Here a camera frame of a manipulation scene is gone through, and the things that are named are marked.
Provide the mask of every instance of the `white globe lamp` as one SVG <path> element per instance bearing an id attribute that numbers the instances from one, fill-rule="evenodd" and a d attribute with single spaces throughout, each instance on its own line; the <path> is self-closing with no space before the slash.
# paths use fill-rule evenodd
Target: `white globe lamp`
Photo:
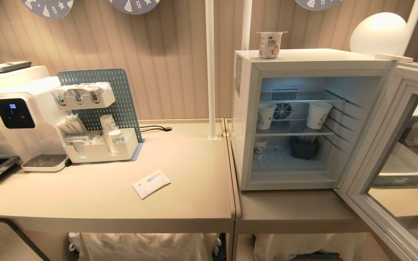
<path id="1" fill-rule="evenodd" d="M 400 54 L 410 33 L 404 19 L 396 13 L 376 13 L 358 24 L 349 45 L 355 53 Z"/>

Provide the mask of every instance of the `open fridge door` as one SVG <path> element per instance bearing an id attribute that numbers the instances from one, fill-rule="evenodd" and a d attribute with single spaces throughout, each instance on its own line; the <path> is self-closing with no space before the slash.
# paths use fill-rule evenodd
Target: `open fridge door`
<path id="1" fill-rule="evenodd" d="M 337 193 L 401 260 L 418 260 L 418 64 L 395 62 Z"/>

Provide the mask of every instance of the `white packet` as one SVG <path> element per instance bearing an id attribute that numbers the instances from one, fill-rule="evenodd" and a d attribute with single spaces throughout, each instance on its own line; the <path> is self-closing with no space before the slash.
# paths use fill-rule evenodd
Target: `white packet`
<path id="1" fill-rule="evenodd" d="M 142 180 L 133 183 L 133 188 L 135 188 L 141 199 L 144 199 L 170 183 L 171 181 L 164 175 L 164 173 L 162 173 L 161 170 L 158 170 L 153 174 L 146 176 Z"/>

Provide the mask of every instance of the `gray container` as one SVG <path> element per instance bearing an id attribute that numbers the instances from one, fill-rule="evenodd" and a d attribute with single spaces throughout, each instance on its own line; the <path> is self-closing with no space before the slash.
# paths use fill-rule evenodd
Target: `gray container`
<path id="1" fill-rule="evenodd" d="M 296 138 L 291 139 L 291 155 L 295 158 L 312 159 L 317 150 L 317 141 L 314 144 L 303 144 L 297 142 Z"/>

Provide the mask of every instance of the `pegboard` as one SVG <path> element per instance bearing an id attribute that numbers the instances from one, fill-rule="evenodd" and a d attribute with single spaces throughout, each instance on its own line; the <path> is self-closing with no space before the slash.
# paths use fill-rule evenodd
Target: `pegboard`
<path id="1" fill-rule="evenodd" d="M 135 106 L 131 97 L 130 86 L 128 85 L 127 73 L 122 68 L 81 70 L 81 71 L 60 71 L 58 78 L 61 85 L 110 82 L 116 102 L 107 108 L 100 109 L 77 109 L 72 111 L 78 114 L 90 131 L 100 130 L 101 122 L 99 117 L 111 114 L 117 126 L 122 128 L 134 128 L 138 143 L 143 142 L 138 118 L 136 117 Z"/>

